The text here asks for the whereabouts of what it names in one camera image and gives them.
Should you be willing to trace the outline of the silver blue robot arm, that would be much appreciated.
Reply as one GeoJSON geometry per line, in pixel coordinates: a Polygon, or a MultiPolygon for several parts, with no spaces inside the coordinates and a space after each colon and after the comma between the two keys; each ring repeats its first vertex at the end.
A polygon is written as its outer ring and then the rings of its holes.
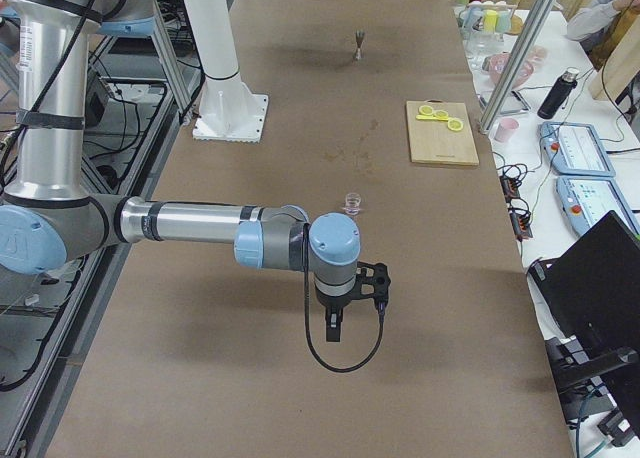
{"type": "Polygon", "coordinates": [[[347,216],[310,220],[280,208],[149,202],[92,194],[81,184],[88,38],[148,35],[154,0],[8,0],[20,20],[16,177],[4,188],[1,263],[37,275],[118,243],[229,243],[247,267],[313,274],[326,338],[361,297],[360,236],[347,216]]]}

